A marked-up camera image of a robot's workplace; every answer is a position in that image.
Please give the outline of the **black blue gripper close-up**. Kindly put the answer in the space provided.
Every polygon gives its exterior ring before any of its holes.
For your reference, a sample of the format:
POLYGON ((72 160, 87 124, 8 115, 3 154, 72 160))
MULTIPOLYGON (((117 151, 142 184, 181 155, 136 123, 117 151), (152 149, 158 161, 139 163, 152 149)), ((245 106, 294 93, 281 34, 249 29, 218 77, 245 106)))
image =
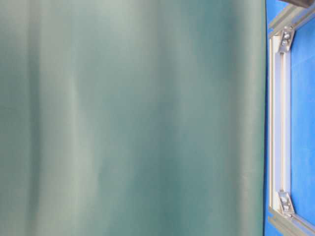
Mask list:
POLYGON ((293 4, 295 6, 303 7, 303 8, 309 8, 315 0, 281 0, 290 4, 293 4))

